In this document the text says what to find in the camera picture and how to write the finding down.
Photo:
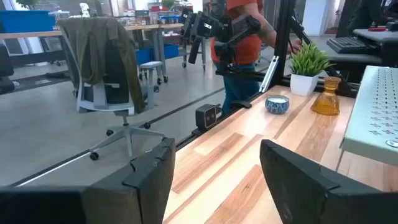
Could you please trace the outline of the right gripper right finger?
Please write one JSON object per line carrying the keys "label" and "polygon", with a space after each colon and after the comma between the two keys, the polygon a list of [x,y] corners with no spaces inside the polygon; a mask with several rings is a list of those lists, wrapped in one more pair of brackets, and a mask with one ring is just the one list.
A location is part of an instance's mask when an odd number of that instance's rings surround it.
{"label": "right gripper right finger", "polygon": [[263,139],[261,167],[283,223],[397,224],[397,192],[382,192]]}

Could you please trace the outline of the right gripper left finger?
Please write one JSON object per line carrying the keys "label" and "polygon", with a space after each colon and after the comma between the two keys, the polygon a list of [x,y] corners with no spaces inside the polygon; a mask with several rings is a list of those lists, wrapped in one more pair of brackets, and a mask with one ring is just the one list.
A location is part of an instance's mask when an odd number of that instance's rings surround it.
{"label": "right gripper left finger", "polygon": [[175,139],[165,138],[85,190],[85,222],[162,223],[174,169]]}

